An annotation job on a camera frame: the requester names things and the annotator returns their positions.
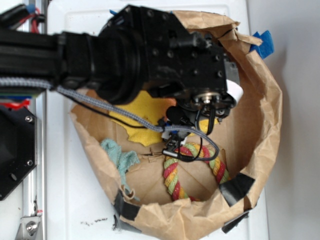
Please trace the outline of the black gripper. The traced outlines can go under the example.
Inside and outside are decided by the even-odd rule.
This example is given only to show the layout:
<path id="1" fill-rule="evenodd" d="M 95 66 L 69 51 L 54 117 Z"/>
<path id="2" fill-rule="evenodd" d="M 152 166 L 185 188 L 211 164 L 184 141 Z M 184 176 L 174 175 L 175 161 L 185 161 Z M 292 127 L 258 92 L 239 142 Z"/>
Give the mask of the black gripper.
<path id="1" fill-rule="evenodd" d="M 236 64 L 172 13 L 128 5 L 100 37 L 108 64 L 98 95 L 110 104 L 128 104 L 144 90 L 153 98 L 174 98 L 184 110 L 223 119 L 239 102 L 232 93 L 232 85 L 240 84 Z"/>

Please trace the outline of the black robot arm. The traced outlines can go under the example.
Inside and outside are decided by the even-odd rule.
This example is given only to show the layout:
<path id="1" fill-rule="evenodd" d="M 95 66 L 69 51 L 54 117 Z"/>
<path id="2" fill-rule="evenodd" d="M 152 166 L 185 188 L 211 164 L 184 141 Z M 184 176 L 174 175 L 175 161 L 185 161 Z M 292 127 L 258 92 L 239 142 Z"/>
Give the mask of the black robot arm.
<path id="1" fill-rule="evenodd" d="M 225 118 L 241 97 L 236 64 L 221 46 L 199 32 L 188 32 L 168 12 L 129 5 L 98 36 L 18 31 L 25 20 L 44 20 L 33 5 L 20 4 L 0 15 L 0 75 L 26 83 L 2 85 L 3 103 L 22 102 L 50 87 L 91 89 L 112 105 L 131 103 L 141 91 L 174 98 L 185 110 Z"/>

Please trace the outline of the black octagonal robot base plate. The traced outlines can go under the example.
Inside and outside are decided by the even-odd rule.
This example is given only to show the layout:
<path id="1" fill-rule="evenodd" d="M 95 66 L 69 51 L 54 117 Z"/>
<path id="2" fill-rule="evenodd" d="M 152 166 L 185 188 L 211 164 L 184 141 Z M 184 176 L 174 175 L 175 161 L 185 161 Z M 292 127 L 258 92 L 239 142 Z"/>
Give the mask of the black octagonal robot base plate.
<path id="1" fill-rule="evenodd" d="M 25 107 L 0 107 L 0 200 L 4 201 L 35 167 L 36 117 Z"/>

